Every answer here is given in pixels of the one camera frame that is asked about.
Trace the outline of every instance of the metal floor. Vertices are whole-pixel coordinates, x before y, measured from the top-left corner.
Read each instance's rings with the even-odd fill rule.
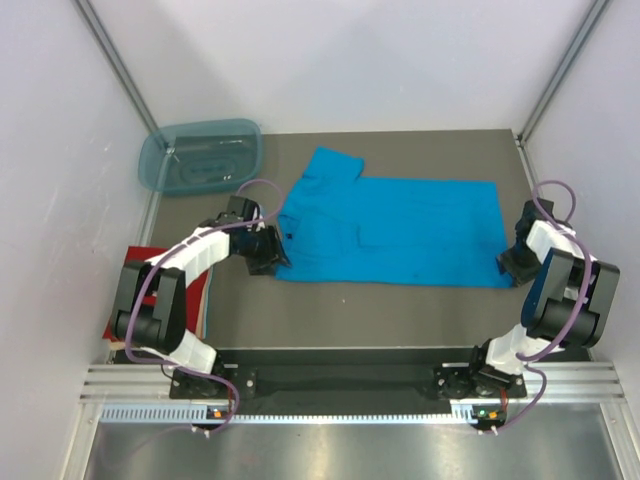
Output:
[[[86,479],[622,480],[597,405],[543,405],[498,437],[466,425],[237,425],[132,450],[166,425],[101,425]],[[99,449],[109,470],[97,457]]]
[[[493,181],[510,243],[529,198],[509,130],[267,135],[264,145],[260,176],[285,193],[318,146],[363,157],[366,176]],[[267,209],[276,204],[268,187],[252,187],[247,194]],[[151,244],[178,242],[223,210],[227,198],[163,198]],[[468,346],[511,329],[526,293],[526,287],[295,284],[249,277],[244,260],[232,258],[215,268],[207,340],[227,348]]]

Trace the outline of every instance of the aluminum frame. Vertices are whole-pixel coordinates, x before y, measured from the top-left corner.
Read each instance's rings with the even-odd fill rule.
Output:
[[[616,459],[625,479],[640,478],[640,436],[615,368],[611,362],[540,363],[537,367],[548,378],[547,393],[542,403],[599,404]],[[538,390],[540,379],[533,373],[524,375],[529,391],[526,399],[512,399],[512,403],[531,401]],[[114,410],[162,412],[167,410],[198,410],[199,407],[224,407],[225,400],[173,400],[169,398],[171,380],[156,365],[92,365],[80,396],[81,411],[76,423],[73,443],[69,447],[64,480],[82,479],[89,462],[98,424],[142,423],[138,414],[114,418]],[[460,424],[469,423],[471,405],[496,404],[497,399],[452,400],[451,415],[374,415],[374,416],[238,416],[241,424]],[[192,418],[148,419],[153,423],[191,424]]]

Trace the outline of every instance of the translucent blue container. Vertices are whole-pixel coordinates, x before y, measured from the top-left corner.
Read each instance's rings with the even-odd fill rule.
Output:
[[[147,137],[138,178],[166,195],[236,190],[262,167],[262,135],[251,120],[215,120],[164,127]]]

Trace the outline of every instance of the shirt sleeve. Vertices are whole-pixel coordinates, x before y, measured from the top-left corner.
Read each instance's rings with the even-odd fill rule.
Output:
[[[324,183],[355,181],[364,170],[364,159],[318,147],[304,172],[303,179]]]

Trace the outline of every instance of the metal corner post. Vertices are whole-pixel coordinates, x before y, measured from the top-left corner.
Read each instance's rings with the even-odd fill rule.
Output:
[[[551,76],[545,89],[540,95],[540,98],[536,102],[536,106],[529,115],[529,118],[524,124],[522,132],[517,135],[518,140],[524,145],[527,143],[536,126],[540,122],[540,119],[546,112],[547,108],[551,104],[556,93],[560,89],[562,83],[566,79],[571,67],[575,64],[580,53],[584,50],[591,34],[595,30],[599,21],[602,19],[607,7],[611,4],[612,0],[593,0],[587,14],[585,15],[580,27],[578,28],[573,39],[569,43],[567,50],[562,55],[562,59],[558,64],[555,72]]]
[[[133,77],[129,73],[124,61],[120,57],[118,49],[114,45],[111,37],[107,33],[98,13],[91,4],[90,0],[71,0],[75,5],[76,10],[85,21],[89,31],[95,38],[98,46],[104,53],[105,58],[109,62],[111,69],[120,82],[123,91],[129,98],[131,105],[138,113],[140,120],[146,127],[149,133],[158,130],[158,124],[153,118],[149,107],[142,98]],[[151,234],[153,232],[153,226],[156,219],[158,207],[160,205],[160,194],[157,192],[151,192],[147,200],[147,206],[145,213],[141,219],[140,229],[136,238],[138,245],[148,245],[151,240]]]

